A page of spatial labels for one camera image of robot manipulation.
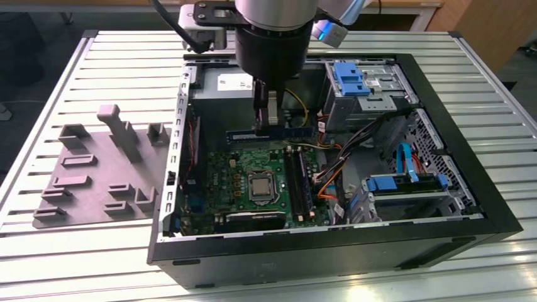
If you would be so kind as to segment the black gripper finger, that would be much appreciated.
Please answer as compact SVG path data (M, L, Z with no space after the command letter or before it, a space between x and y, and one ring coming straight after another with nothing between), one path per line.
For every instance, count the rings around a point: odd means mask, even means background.
M265 135L269 128L269 89L267 84L255 79L253 81L253 109L255 109L255 132L256 135Z
M268 124L271 126L279 125L277 91L268 92Z

